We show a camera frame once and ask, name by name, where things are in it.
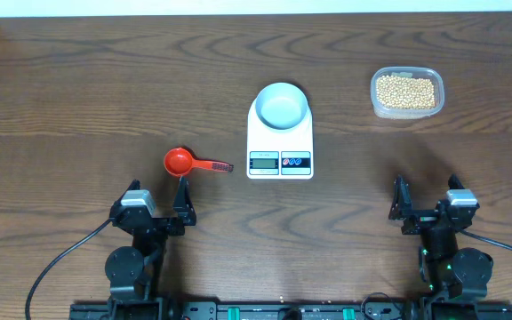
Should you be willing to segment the red plastic measuring scoop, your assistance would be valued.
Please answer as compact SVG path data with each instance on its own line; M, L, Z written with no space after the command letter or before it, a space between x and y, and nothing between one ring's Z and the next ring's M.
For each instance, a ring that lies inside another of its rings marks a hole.
M220 161L200 160L185 148L173 148L164 157L164 167L168 173L176 177L190 174L194 169L213 172L232 172L234 166Z

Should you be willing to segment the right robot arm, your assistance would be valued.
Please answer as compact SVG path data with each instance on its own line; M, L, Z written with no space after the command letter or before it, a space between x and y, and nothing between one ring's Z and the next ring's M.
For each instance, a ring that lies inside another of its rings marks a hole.
M404 319L477 319L477 302L487 295L492 257L475 248L459 248L456 235L472 224L479 203L456 175L448 179L446 198L433 209L415 209L402 177L394 182L390 220L403 223L404 235L420 236L420 277L430 294L407 302Z

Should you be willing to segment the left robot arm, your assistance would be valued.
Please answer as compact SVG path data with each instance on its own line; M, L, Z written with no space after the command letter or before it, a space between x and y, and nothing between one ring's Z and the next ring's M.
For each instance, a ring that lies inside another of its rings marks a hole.
M113 203L109 219L113 226L132 236L130 246L110 253L105 274L110 282L110 319L180 319L182 307L170 298L158 297L157 286L164 263L166 243L182 236L196 224L188 181L181 177L172 205L172 217L156 217L150 192L134 180Z

